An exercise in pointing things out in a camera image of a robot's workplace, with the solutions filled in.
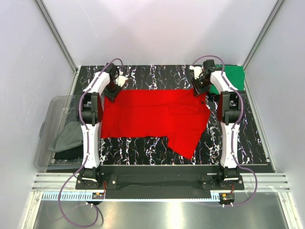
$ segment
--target plastic container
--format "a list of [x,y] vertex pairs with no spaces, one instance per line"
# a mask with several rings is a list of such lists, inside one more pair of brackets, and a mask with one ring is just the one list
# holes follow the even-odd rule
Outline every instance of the plastic container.
[[49,145],[62,131],[65,125],[76,119],[75,96],[58,96],[52,99],[45,122],[41,126],[40,140],[34,159],[34,166],[39,171],[52,169],[79,168],[82,158],[76,160],[55,160],[55,153],[48,150]]

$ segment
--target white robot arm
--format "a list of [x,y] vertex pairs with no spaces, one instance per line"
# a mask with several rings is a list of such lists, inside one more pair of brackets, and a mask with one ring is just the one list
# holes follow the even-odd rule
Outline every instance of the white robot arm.
[[[118,69],[114,64],[110,64],[102,73],[101,71],[97,71],[91,83],[82,92],[85,93],[81,107],[81,115],[85,122],[85,125],[81,125],[84,151],[83,163],[88,156],[84,169],[80,172],[80,178],[82,180],[101,182],[98,181],[99,175],[97,168],[100,166],[99,143],[101,138],[104,97],[106,96],[113,102],[126,81],[126,77],[122,75],[122,72],[119,72],[119,76],[114,80],[117,72]],[[77,107],[80,99],[81,95],[78,95],[76,97]]]
[[[237,89],[231,84],[222,69],[215,67],[214,60],[207,60],[202,66],[190,66],[194,71],[192,84],[195,96],[209,91],[210,85],[215,85],[220,93],[217,109],[217,119],[221,122],[223,135],[223,152],[220,159],[218,182],[237,181],[240,178],[238,166],[234,161],[237,159],[237,142],[240,124],[234,125],[240,112],[241,104],[234,90]],[[244,91],[239,91],[244,99]]]

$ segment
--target gray cloth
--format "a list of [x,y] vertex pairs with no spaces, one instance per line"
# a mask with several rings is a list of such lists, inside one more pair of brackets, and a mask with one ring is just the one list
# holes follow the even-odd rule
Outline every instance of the gray cloth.
[[57,135],[48,150],[58,153],[81,146],[82,143],[83,137],[80,122],[70,122]]

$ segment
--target black marble tabletop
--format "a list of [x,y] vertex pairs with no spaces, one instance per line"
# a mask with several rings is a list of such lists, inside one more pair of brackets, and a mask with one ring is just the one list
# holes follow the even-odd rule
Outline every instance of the black marble tabletop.
[[[93,79],[98,66],[82,66],[74,93],[80,93]],[[128,78],[124,89],[191,89],[188,65],[124,66]],[[206,103],[211,110],[207,129],[203,132],[191,160],[167,147],[166,137],[106,138],[101,140],[103,165],[214,165],[222,153],[221,126],[216,118],[218,95],[208,94]],[[266,157],[254,117],[245,99],[244,119],[238,136],[238,160],[241,164],[266,164]]]

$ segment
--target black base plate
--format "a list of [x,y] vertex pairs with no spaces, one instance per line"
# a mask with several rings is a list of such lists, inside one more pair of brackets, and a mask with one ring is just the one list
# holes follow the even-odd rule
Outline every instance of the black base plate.
[[[117,175],[104,174],[103,181],[106,181],[106,190],[115,190],[118,183]],[[94,190],[94,189],[104,189],[103,184],[98,184],[91,180],[77,180],[75,189],[86,189],[86,190]]]
[[[203,190],[232,190],[232,184],[229,182],[224,181],[222,184],[217,184],[216,175],[201,175],[201,180]],[[244,190],[244,181],[242,176],[239,176],[238,180],[234,182],[234,190]]]

